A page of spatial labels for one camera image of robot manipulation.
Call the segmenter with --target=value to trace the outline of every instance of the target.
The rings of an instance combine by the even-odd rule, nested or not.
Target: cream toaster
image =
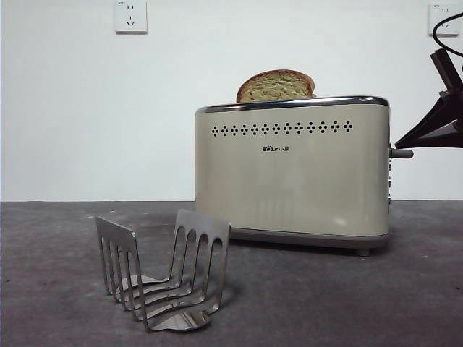
[[[372,96],[238,103],[195,117],[196,210],[231,237],[358,249],[388,240],[389,104]]]

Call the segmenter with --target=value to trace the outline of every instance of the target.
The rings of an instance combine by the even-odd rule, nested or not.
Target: electrical socket
[[[114,5],[114,30],[116,33],[147,33],[146,1],[118,1]]]
[[[434,27],[441,20],[451,17],[455,14],[460,13],[462,6],[458,2],[454,3],[436,3],[429,5],[428,11],[428,34],[432,35]],[[460,34],[460,21],[452,20],[450,22],[441,25],[437,29],[437,35],[442,36],[457,36]]]

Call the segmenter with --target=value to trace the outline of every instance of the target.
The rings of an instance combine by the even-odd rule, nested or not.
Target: bread slice
[[[237,103],[314,98],[313,80],[294,70],[271,70],[249,78],[238,90]]]

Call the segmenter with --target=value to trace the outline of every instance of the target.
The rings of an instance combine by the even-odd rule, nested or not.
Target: power cord
[[[447,51],[449,52],[452,52],[453,54],[456,54],[457,56],[461,56],[463,58],[463,53],[460,53],[458,51],[455,51],[454,49],[448,47],[447,45],[445,45],[444,43],[441,42],[441,40],[438,39],[437,37],[437,29],[442,25],[442,24],[445,24],[447,22],[450,22],[451,20],[455,20],[456,18],[460,18],[460,17],[463,17],[463,12],[462,13],[458,13],[458,14],[455,14],[454,16],[451,16],[449,18],[446,18],[444,20],[441,20],[439,23],[436,24],[436,26],[434,27],[434,30],[433,30],[433,38],[434,38],[434,41],[442,48],[446,49]]]

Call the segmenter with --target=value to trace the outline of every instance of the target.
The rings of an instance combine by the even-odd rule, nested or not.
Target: concrete surface
[[[104,294],[93,215],[137,226],[161,277],[179,208],[193,204],[2,203],[1,345],[463,346],[463,201],[393,202],[370,257],[233,241],[212,323],[150,334]]]

